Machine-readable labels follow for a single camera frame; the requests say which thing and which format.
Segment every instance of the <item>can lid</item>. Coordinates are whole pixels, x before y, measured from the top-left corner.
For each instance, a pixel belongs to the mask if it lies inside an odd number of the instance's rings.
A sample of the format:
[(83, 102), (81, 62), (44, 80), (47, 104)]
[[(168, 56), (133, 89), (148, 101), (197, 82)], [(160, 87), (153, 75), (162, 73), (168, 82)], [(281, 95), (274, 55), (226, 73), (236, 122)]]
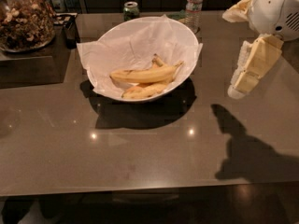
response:
[(134, 7), (138, 7), (138, 3), (137, 2), (126, 2), (124, 4), (125, 7), (128, 7), (128, 8), (134, 8)]

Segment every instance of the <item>clear water bottle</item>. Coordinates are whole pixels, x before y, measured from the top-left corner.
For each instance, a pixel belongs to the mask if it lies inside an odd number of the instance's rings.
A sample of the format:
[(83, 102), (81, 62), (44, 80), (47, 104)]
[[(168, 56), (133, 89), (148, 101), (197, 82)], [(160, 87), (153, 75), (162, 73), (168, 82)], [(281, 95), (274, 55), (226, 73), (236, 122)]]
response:
[(185, 23), (194, 33), (199, 31), (199, 20), (202, 6), (203, 0), (187, 0)]

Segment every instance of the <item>napkin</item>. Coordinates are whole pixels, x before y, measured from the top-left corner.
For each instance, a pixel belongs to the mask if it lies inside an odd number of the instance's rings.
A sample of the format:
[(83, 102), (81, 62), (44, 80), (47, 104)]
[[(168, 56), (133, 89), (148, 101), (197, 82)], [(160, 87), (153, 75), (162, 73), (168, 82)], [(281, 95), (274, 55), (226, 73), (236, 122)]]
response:
[(97, 41), (78, 44), (78, 54), (93, 91), (121, 100), (125, 89), (133, 84), (115, 82), (109, 74), (116, 69), (150, 68), (154, 53), (169, 64), (185, 62), (165, 92), (182, 83), (196, 66), (202, 44), (183, 24), (174, 26), (172, 22), (178, 21), (165, 15), (135, 19), (111, 29)]

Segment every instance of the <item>black grille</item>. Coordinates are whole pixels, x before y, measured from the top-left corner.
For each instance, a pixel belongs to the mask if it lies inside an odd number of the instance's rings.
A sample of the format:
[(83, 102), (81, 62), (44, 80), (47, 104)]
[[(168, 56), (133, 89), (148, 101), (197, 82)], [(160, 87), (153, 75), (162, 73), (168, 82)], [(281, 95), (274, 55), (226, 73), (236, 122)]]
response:
[(290, 13), (286, 20), (287, 26), (294, 30), (299, 31), (299, 12)]

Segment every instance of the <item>white bowl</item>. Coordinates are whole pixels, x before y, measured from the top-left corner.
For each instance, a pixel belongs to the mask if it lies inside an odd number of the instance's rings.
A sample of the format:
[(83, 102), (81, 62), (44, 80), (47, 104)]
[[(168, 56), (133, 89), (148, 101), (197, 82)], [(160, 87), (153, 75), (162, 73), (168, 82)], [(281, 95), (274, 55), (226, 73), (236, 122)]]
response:
[[(150, 27), (150, 25), (153, 22), (156, 22), (157, 19), (159, 19), (159, 17), (145, 17), (145, 18), (139, 18), (139, 19), (134, 19), (131, 21), (124, 22), (124, 23), (112, 28), (108, 32), (106, 32), (104, 35), (102, 35), (100, 37), (100, 39), (97, 42), (105, 43), (106, 41), (109, 41), (109, 40), (122, 39), (122, 38), (123, 38), (123, 40), (125, 40), (125, 39), (127, 39), (127, 37), (130, 37), (131, 35), (135, 35), (138, 32), (146, 31), (146, 29), (148, 27)], [(89, 80), (95, 87), (94, 91), (96, 93), (99, 93), (108, 98), (122, 101), (122, 102), (144, 103), (144, 102), (153, 101), (153, 100), (156, 100), (156, 99), (162, 97), (163, 95), (171, 92), (173, 89), (175, 89), (181, 83), (183, 83), (190, 76), (190, 74), (194, 70), (195, 66), (197, 65), (197, 60), (198, 60), (198, 56), (199, 56), (199, 53), (202, 48), (202, 44), (198, 43), (198, 40), (197, 40), (196, 36), (194, 35), (194, 33), (188, 27), (186, 27), (184, 24), (182, 24), (179, 21), (175, 21), (175, 20), (171, 20), (171, 19), (168, 19), (168, 21), (169, 21), (168, 24), (161, 22), (161, 24), (159, 24), (159, 26), (161, 26), (160, 28), (163, 29), (163, 28), (165, 28), (164, 26), (168, 25), (168, 27), (169, 27), (169, 24), (170, 24), (171, 29), (172, 29), (172, 32), (171, 32), (172, 38), (175, 38), (177, 40), (176, 46), (179, 48), (183, 47), (182, 52), (179, 53), (179, 54), (181, 54), (179, 59), (176, 58), (177, 54), (173, 54), (173, 56), (174, 56), (173, 59), (176, 59), (176, 62), (178, 60), (182, 60), (185, 62), (185, 64), (179, 68), (179, 70), (177, 71), (175, 80), (171, 84), (168, 85), (168, 87), (164, 90), (164, 92), (162, 92), (160, 94), (156, 94), (152, 97), (145, 98), (145, 99), (128, 100), (128, 99), (121, 98), (122, 93), (125, 91), (125, 87), (123, 87), (123, 88), (116, 87), (116, 86), (118, 86), (117, 82), (111, 82), (110, 80), (108, 80), (109, 73), (115, 69), (136, 69), (136, 68), (143, 69), (145, 67), (141, 67), (141, 66), (138, 67), (138, 64), (135, 64), (132, 67), (128, 67), (127, 63), (124, 63), (121, 66), (119, 66), (118, 64), (114, 64), (113, 62), (110, 62), (109, 65), (106, 65), (106, 67), (104, 67), (102, 69), (102, 71), (105, 69), (105, 72), (106, 72), (104, 76), (101, 74), (101, 76), (97, 77), (96, 72), (93, 72), (92, 69), (90, 69), (88, 65), (87, 65), (87, 67), (85, 67), (87, 69), (87, 75), (89, 77)], [(124, 49), (121, 53), (125, 53), (127, 49), (132, 49), (132, 48), (130, 48), (130, 46), (127, 46), (125, 48), (121, 47), (121, 48)], [(149, 55), (150, 56), (153, 55), (153, 50), (150, 51)], [(105, 53), (102, 53), (101, 56), (103, 59), (105, 59)], [(102, 88), (96, 89), (96, 87), (99, 87), (99, 82), (106, 82), (105, 87), (103, 88), (103, 86), (102, 86)]]

